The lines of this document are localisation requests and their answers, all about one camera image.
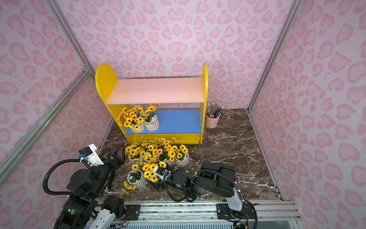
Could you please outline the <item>sunflower pot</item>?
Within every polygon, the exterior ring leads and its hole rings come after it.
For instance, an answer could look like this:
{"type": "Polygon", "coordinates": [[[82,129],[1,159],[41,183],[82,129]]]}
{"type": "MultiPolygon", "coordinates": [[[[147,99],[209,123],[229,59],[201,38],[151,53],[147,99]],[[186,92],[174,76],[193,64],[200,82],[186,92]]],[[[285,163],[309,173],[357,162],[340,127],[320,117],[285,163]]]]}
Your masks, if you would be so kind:
{"type": "Polygon", "coordinates": [[[171,139],[167,138],[157,138],[157,154],[158,159],[161,162],[165,162],[169,166],[171,166],[175,162],[175,156],[178,152],[178,146],[175,144],[177,139],[172,137],[171,139]]]}
{"type": "Polygon", "coordinates": [[[144,172],[140,169],[140,164],[135,163],[131,166],[131,171],[127,175],[127,180],[124,182],[125,193],[132,190],[141,190],[146,188],[146,180],[144,172]]]}
{"type": "Polygon", "coordinates": [[[132,130],[139,134],[145,130],[145,112],[140,105],[132,105],[132,108],[123,107],[117,116],[117,125],[132,130]]]}
{"type": "Polygon", "coordinates": [[[160,138],[155,138],[155,140],[148,140],[143,138],[143,143],[141,146],[145,151],[144,159],[147,162],[155,163],[158,160],[158,153],[157,150],[161,144],[160,138]]]}
{"type": "Polygon", "coordinates": [[[176,165],[186,167],[189,163],[189,150],[186,145],[180,145],[175,152],[176,165]]]}
{"type": "Polygon", "coordinates": [[[143,150],[141,146],[133,144],[125,148],[125,154],[132,163],[139,163],[143,161],[141,156],[143,150]]]}
{"type": "Polygon", "coordinates": [[[158,164],[151,162],[145,163],[142,168],[144,172],[144,177],[152,183],[156,183],[159,180],[159,177],[154,173],[154,169],[157,167],[166,168],[166,166],[167,164],[165,162],[159,162],[158,164]]]}
{"type": "Polygon", "coordinates": [[[156,110],[157,105],[150,104],[142,113],[144,117],[144,125],[146,129],[150,132],[154,132],[160,127],[156,110]]]}

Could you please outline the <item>yellow two-tier shelf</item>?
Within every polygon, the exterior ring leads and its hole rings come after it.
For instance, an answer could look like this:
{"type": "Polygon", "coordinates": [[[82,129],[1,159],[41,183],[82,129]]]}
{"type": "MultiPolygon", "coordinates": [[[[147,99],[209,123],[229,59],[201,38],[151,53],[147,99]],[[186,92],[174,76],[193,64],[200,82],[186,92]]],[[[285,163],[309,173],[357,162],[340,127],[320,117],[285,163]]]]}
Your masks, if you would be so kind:
{"type": "Polygon", "coordinates": [[[115,121],[123,108],[149,104],[199,104],[198,109],[158,109],[157,123],[134,133],[130,128],[120,129],[130,144],[157,138],[177,139],[177,144],[201,144],[204,136],[205,110],[208,97],[209,71],[203,63],[202,77],[119,79],[109,65],[100,65],[95,74],[98,94],[115,121]]]}

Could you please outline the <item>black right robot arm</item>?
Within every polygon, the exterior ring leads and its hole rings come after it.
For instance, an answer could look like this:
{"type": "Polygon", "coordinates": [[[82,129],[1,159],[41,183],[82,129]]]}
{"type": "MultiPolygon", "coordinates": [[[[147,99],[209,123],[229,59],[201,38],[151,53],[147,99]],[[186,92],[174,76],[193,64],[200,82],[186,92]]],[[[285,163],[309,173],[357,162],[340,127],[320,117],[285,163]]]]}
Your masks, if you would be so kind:
{"type": "Polygon", "coordinates": [[[235,229],[256,229],[258,215],[252,202],[243,198],[236,183],[235,169],[221,163],[204,162],[192,178],[184,172],[171,171],[162,164],[153,170],[163,189],[174,202],[194,202],[204,192],[225,198],[226,203],[217,204],[218,219],[233,223],[235,229]]]}

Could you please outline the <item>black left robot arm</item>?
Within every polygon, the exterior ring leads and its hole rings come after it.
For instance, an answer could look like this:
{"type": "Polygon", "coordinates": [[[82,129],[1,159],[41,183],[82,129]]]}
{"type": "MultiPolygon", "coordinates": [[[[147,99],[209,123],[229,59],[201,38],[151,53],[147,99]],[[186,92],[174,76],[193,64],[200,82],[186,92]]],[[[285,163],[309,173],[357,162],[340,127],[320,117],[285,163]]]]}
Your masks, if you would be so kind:
{"type": "Polygon", "coordinates": [[[124,200],[109,196],[101,205],[100,211],[96,199],[112,182],[114,171],[126,162],[125,145],[121,144],[116,150],[107,149],[97,153],[95,144],[90,144],[79,151],[77,159],[62,160],[53,165],[43,179],[43,190],[49,195],[67,195],[69,199],[64,204],[55,224],[55,229],[83,229],[90,219],[91,228],[107,229],[116,219],[128,220],[129,213],[124,200]],[[85,168],[77,170],[70,178],[67,191],[49,189],[48,181],[52,172],[66,163],[82,163],[85,168]]]}

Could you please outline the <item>pink cup with pencils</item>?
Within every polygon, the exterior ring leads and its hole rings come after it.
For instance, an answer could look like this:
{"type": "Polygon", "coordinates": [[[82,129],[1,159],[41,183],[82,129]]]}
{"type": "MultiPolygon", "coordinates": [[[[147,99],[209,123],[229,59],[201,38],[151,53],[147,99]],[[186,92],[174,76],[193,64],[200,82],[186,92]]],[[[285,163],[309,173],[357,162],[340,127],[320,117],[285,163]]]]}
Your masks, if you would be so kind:
{"type": "Polygon", "coordinates": [[[207,128],[216,128],[220,120],[221,113],[224,107],[220,103],[208,103],[206,106],[206,121],[207,128]]]}

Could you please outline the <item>left aluminium frame profile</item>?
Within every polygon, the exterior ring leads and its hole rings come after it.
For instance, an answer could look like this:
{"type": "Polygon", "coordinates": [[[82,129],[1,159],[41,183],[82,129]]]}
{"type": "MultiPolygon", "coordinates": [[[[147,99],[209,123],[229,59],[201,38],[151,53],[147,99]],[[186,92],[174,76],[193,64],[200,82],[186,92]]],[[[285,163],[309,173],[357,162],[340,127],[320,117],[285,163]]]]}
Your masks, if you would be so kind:
{"type": "Polygon", "coordinates": [[[91,75],[90,68],[86,67],[72,82],[72,84],[62,93],[62,95],[53,103],[47,112],[41,116],[32,129],[19,141],[19,144],[12,149],[8,157],[1,163],[1,184],[9,177],[12,171],[20,164],[26,153],[42,136],[48,126],[63,110],[74,94],[79,90],[84,81],[91,75]]]}

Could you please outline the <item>aluminium frame profile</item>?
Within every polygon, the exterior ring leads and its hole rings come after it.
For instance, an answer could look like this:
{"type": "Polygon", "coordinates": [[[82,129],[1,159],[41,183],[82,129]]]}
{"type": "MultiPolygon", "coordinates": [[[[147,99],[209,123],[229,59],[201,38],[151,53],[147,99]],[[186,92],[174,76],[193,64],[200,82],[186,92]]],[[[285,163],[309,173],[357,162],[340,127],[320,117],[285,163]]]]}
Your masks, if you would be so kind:
{"type": "Polygon", "coordinates": [[[79,90],[84,81],[91,75],[90,68],[86,67],[72,82],[72,84],[62,93],[62,95],[53,103],[47,112],[41,116],[32,129],[19,141],[19,144],[12,149],[8,157],[1,163],[1,184],[9,177],[12,171],[20,164],[26,153],[42,136],[48,126],[63,110],[74,94],[79,90]]]}
{"type": "Polygon", "coordinates": [[[247,112],[248,113],[251,113],[253,110],[254,110],[254,106],[255,106],[255,103],[256,101],[258,100],[259,98],[259,94],[266,82],[266,79],[267,77],[269,76],[269,73],[270,73],[270,70],[272,68],[272,66],[274,65],[275,61],[276,61],[276,58],[280,52],[280,49],[289,33],[289,31],[291,30],[291,26],[293,25],[297,15],[298,15],[298,12],[301,10],[302,8],[302,5],[303,5],[304,1],[301,1],[301,0],[295,0],[292,2],[292,5],[289,9],[289,12],[287,14],[287,17],[284,21],[284,24],[283,24],[283,27],[281,28],[279,34],[278,34],[278,37],[276,38],[275,40],[275,43],[274,43],[274,46],[272,48],[272,51],[269,55],[269,58],[266,62],[266,65],[265,65],[265,68],[262,72],[262,75],[259,79],[259,82],[258,82],[258,85],[254,91],[254,95],[253,95],[253,98],[249,104],[249,107],[247,109],[247,112]]]}

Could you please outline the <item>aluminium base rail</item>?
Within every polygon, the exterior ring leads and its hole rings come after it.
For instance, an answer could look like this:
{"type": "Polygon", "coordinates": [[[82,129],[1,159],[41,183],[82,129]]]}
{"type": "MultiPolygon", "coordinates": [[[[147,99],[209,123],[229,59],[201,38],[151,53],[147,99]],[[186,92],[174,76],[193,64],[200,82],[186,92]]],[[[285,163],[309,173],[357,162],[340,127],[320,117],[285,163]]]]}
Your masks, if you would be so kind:
{"type": "Polygon", "coordinates": [[[193,203],[172,201],[127,201],[128,215],[120,220],[97,207],[99,216],[90,219],[87,229],[303,229],[299,211],[291,201],[252,199],[254,205],[238,223],[228,221],[226,204],[219,201],[193,203]]]}

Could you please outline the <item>back left aluminium post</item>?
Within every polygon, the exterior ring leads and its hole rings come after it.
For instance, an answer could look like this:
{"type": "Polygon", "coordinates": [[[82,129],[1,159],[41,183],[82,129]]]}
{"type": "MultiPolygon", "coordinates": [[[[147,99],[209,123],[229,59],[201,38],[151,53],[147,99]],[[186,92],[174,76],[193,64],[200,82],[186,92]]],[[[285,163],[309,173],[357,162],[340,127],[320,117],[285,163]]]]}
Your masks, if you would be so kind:
{"type": "Polygon", "coordinates": [[[66,16],[62,12],[60,6],[58,5],[57,1],[55,0],[45,0],[45,3],[49,7],[51,13],[53,14],[55,20],[61,27],[62,31],[64,32],[67,40],[69,41],[71,47],[75,51],[76,55],[80,59],[80,61],[85,66],[85,69],[91,72],[91,75],[95,77],[95,71],[92,68],[92,65],[87,59],[86,53],[82,49],[80,42],[78,41],[77,37],[75,36],[74,32],[71,29],[70,24],[68,23],[66,16]]]}

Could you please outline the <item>right aluminium frame profile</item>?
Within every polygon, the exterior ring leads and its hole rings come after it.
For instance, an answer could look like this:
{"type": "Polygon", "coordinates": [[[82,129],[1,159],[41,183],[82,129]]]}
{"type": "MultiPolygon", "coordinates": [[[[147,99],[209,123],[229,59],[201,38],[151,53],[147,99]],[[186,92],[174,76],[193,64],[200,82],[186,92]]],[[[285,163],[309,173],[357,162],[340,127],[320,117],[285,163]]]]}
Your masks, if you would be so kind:
{"type": "Polygon", "coordinates": [[[269,58],[266,62],[266,65],[265,65],[265,68],[262,72],[262,75],[259,79],[259,82],[258,82],[258,85],[254,91],[254,95],[253,95],[253,98],[249,104],[249,107],[247,109],[247,112],[248,113],[251,113],[253,110],[254,110],[254,106],[255,106],[255,103],[256,101],[258,100],[259,98],[259,94],[266,82],[266,79],[267,77],[269,76],[269,73],[270,73],[270,70],[272,68],[272,66],[274,65],[275,61],[276,61],[276,58],[280,52],[280,49],[289,33],[289,31],[291,30],[291,26],[293,25],[297,15],[298,15],[298,12],[301,10],[302,8],[302,5],[303,5],[304,1],[301,1],[301,0],[295,0],[292,2],[292,5],[289,9],[289,12],[287,14],[287,17],[284,21],[284,24],[283,24],[283,27],[281,28],[279,34],[278,34],[278,37],[276,38],[275,40],[275,43],[274,43],[274,46],[272,48],[272,51],[269,55],[269,58]]]}

